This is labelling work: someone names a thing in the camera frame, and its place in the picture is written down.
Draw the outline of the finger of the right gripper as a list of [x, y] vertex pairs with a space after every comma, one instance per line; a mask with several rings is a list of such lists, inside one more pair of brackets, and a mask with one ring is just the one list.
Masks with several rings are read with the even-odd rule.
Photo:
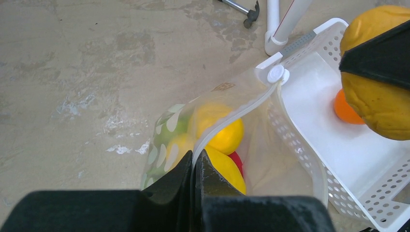
[[410, 22], [346, 51], [339, 70], [409, 90]]

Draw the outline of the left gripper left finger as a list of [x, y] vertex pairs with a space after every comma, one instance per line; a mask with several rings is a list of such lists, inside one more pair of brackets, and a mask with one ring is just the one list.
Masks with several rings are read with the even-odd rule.
[[144, 190], [42, 190], [11, 211], [3, 232], [187, 232], [192, 152]]

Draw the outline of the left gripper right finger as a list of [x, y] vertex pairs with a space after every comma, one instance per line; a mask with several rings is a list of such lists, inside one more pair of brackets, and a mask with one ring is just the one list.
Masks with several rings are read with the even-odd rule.
[[195, 232], [333, 232], [324, 205], [309, 196], [245, 196], [225, 180], [203, 150], [194, 169]]

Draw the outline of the orange yellow mango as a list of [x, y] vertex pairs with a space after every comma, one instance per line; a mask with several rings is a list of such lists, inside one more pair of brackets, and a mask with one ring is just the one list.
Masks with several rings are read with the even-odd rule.
[[[382, 5], [362, 13], [343, 34], [341, 57], [406, 21], [410, 21], [410, 10], [403, 6]], [[347, 103], [371, 130], [391, 140], [409, 140], [410, 90], [346, 72], [341, 72], [341, 82]]]

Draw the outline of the red apple top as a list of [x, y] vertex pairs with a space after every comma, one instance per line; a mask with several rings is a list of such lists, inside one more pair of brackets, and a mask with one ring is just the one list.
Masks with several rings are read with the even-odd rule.
[[229, 175], [244, 178], [243, 162], [236, 151], [227, 156], [225, 166]]

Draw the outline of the yellow banana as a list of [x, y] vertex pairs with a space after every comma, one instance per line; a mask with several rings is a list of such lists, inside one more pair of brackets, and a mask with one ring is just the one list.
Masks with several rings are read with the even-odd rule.
[[[166, 162], [164, 170], [167, 172], [173, 169], [187, 151], [194, 148], [195, 140], [190, 135], [184, 133], [174, 137], [167, 145]], [[238, 191], [246, 194], [246, 184], [234, 161], [227, 155], [217, 151], [209, 145], [205, 150], [213, 167]]]

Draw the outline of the orange fruit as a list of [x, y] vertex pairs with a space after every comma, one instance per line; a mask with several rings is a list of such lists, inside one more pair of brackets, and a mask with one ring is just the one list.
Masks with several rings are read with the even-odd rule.
[[365, 122], [359, 117], [354, 109], [346, 102], [345, 93], [343, 89], [340, 89], [336, 94], [333, 109], [337, 117], [349, 124], [363, 125]]

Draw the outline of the green pear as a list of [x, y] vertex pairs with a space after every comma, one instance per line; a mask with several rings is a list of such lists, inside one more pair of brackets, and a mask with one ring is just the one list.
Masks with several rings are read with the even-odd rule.
[[189, 119], [192, 115], [192, 110], [170, 112], [166, 111], [157, 120], [154, 131], [153, 144], [160, 148], [161, 145], [167, 146], [168, 143], [177, 135], [188, 131]]

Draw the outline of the clear zip top bag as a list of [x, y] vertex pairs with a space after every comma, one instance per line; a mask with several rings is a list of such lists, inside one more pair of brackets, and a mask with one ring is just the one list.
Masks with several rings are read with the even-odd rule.
[[[166, 111], [192, 110], [186, 134], [195, 140], [190, 150], [194, 165], [206, 145], [227, 156], [239, 154], [245, 195], [309, 195], [327, 204], [324, 168], [285, 110], [282, 91], [289, 77], [282, 64], [250, 69]], [[154, 132], [143, 189], [171, 171], [164, 170], [167, 146], [157, 148], [153, 137]]]

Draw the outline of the white plastic tray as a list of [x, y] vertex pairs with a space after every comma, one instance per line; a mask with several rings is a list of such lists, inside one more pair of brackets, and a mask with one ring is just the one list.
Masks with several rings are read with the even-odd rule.
[[410, 229], [410, 144], [342, 122], [339, 43], [347, 23], [332, 18], [258, 65], [282, 66], [289, 79], [271, 96], [268, 118], [307, 171], [319, 162], [319, 195], [372, 231]]

